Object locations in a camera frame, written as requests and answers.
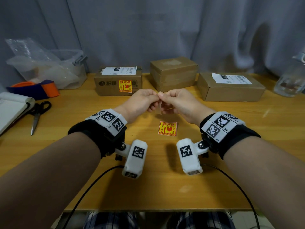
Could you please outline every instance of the person's left hand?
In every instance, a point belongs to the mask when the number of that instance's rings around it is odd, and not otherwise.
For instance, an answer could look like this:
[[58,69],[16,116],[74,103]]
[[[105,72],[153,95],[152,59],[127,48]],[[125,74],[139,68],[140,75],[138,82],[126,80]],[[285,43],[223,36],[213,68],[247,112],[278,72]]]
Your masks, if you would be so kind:
[[132,123],[146,110],[152,112],[158,106],[158,94],[152,89],[140,89],[124,104],[116,107],[114,111],[120,113],[128,123]]

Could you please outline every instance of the scissors blade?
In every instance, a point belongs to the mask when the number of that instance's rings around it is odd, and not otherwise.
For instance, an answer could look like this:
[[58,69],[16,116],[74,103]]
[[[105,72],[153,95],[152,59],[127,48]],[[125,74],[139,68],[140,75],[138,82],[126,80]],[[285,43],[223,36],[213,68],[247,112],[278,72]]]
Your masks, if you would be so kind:
[[37,127],[39,118],[40,118],[40,113],[37,113],[37,114],[34,115],[34,121],[33,121],[33,125],[32,125],[31,136],[34,134],[34,131]]

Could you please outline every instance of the forearm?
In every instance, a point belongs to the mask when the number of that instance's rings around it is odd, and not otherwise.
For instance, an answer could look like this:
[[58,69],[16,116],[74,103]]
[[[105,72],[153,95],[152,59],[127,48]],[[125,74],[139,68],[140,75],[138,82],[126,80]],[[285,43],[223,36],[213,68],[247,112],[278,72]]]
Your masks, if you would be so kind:
[[96,144],[76,132],[4,174],[0,178],[0,228],[50,228],[100,158]]
[[232,146],[224,161],[275,228],[305,224],[305,164],[258,137]]

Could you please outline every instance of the plaid shorts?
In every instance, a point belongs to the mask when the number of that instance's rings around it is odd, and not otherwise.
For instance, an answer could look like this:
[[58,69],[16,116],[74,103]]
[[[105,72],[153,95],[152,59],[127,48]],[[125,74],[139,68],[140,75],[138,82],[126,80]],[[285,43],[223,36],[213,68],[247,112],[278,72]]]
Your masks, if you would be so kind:
[[[90,212],[84,229],[139,229],[135,212]],[[168,229],[235,229],[229,212],[178,212]]]

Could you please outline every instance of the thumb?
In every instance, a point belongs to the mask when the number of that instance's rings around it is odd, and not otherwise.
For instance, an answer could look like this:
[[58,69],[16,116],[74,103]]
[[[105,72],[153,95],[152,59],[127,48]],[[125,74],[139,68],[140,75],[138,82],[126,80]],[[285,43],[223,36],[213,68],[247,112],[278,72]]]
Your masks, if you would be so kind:
[[159,98],[160,98],[163,102],[165,102],[165,103],[174,105],[174,103],[176,102],[174,97],[169,96],[169,95],[167,95],[167,94],[165,94],[165,93],[163,93],[163,92],[159,92],[159,93],[158,93],[158,96],[159,96]]
[[148,96],[148,99],[149,99],[149,103],[151,104],[153,102],[158,101],[160,98],[158,95],[150,95],[150,96]]

